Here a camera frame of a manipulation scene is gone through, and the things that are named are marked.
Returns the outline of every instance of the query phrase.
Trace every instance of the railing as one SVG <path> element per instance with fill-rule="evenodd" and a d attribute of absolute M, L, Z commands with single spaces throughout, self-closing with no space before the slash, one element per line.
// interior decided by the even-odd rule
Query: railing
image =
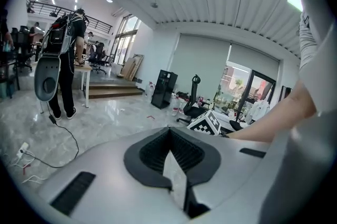
<path fill-rule="evenodd" d="M 32 4 L 32 9 L 35 14 L 39 15 L 46 15 L 50 16 L 51 13 L 55 13 L 58 17 L 67 14 L 69 15 L 70 13 L 73 13 L 73 10 L 67 9 L 67 8 L 62 8 L 59 6 L 51 5 L 51 4 L 46 4 L 46 3 L 38 3 L 38 2 L 31 2 Z M 89 24 L 87 25 L 87 29 L 98 29 L 104 33 L 109 33 L 112 26 L 104 23 L 102 21 L 99 21 L 97 19 L 94 19 L 93 17 L 86 16 L 89 20 Z"/>

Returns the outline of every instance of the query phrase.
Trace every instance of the black cabinet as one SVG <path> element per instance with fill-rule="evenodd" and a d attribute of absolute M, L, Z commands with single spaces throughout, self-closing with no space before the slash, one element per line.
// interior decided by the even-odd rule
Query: black cabinet
<path fill-rule="evenodd" d="M 171 94 L 178 75 L 165 70 L 160 70 L 156 88 L 154 89 L 151 104 L 159 109 L 163 109 L 170 104 Z"/>

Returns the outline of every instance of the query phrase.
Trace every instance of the window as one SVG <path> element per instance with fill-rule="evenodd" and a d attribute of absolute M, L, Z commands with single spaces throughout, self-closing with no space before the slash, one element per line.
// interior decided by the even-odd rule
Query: window
<path fill-rule="evenodd" d="M 272 99 L 276 82 L 242 65 L 227 62 L 215 95 L 216 108 L 225 114 L 234 110 L 238 116 L 247 115 L 258 100 Z"/>
<path fill-rule="evenodd" d="M 128 49 L 133 45 L 141 21 L 135 16 L 126 16 L 123 18 L 118 33 L 115 38 L 114 63 L 123 65 L 128 57 Z"/>
<path fill-rule="evenodd" d="M 240 99 L 248 84 L 251 70 L 242 65 L 227 62 L 215 98 L 217 108 L 223 110 L 237 109 Z"/>

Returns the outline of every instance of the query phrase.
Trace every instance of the checkerboard pattern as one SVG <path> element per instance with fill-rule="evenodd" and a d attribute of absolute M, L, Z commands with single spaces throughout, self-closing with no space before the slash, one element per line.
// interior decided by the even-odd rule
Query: checkerboard pattern
<path fill-rule="evenodd" d="M 187 128 L 200 133 L 217 135 L 220 132 L 221 124 L 212 111 L 209 110 L 197 117 Z"/>

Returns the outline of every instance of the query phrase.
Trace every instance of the black shirt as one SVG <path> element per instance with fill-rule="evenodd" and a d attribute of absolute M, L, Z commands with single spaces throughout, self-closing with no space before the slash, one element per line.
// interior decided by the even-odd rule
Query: black shirt
<path fill-rule="evenodd" d="M 1 21 L 1 38 L 2 38 L 2 41 L 5 40 L 6 33 L 8 33 L 7 20 L 3 19 Z"/>
<path fill-rule="evenodd" d="M 76 38 L 77 37 L 82 37 L 84 38 L 85 30 L 86 30 L 86 25 L 83 21 L 83 19 L 80 16 L 75 15 L 72 18 L 73 21 L 73 26 L 74 26 L 74 34 L 72 37 L 72 46 L 69 48 L 69 56 L 71 59 L 74 59 L 74 48 L 75 48 L 75 43 L 76 43 Z"/>
<path fill-rule="evenodd" d="M 35 27 L 31 27 L 31 29 L 29 30 L 29 34 L 31 34 L 31 33 L 35 33 Z M 34 41 L 34 36 L 29 36 L 28 42 L 29 42 L 30 44 L 32 44 L 33 41 Z"/>

